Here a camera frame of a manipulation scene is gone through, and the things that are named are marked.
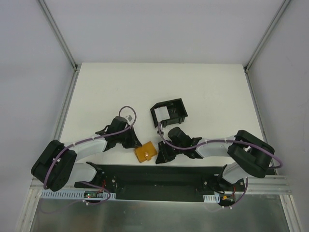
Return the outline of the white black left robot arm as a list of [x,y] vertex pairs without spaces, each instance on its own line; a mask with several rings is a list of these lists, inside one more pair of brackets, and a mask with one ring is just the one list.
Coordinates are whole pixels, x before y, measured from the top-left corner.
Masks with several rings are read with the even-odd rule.
[[72,174],[78,172],[78,169],[74,168],[76,161],[106,152],[117,144],[121,144],[125,149],[142,146],[133,126],[121,116],[116,116],[111,124],[95,132],[91,138],[70,145],[52,140],[32,166],[31,174],[43,183],[44,189],[59,191],[70,179],[78,181]]

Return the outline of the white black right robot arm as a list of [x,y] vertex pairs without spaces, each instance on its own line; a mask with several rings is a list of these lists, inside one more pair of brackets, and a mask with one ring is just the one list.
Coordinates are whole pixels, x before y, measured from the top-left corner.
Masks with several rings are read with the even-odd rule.
[[272,146],[245,130],[222,139],[191,138],[179,127],[168,132],[168,140],[158,144],[156,164],[168,163],[178,154],[190,159],[230,157],[233,163],[223,166],[218,176],[208,184],[215,191],[227,191],[236,182],[248,176],[264,178],[275,150]]

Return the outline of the black plastic card box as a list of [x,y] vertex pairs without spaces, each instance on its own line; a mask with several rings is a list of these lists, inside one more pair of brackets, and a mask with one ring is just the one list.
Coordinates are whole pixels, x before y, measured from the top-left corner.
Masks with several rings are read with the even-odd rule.
[[[155,108],[164,106],[166,106],[169,111],[170,119],[158,122],[155,116]],[[158,102],[151,107],[150,112],[155,128],[158,126],[158,123],[160,123],[164,128],[172,124],[181,124],[185,121],[185,118],[188,117],[182,98]]]

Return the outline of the yellow leather card holder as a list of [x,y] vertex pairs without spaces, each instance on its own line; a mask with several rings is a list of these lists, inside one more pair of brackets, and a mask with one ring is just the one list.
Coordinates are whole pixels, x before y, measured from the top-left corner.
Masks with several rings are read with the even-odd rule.
[[141,147],[138,147],[134,150],[135,156],[139,163],[150,161],[152,157],[158,154],[158,151],[154,147],[152,142],[147,142]]

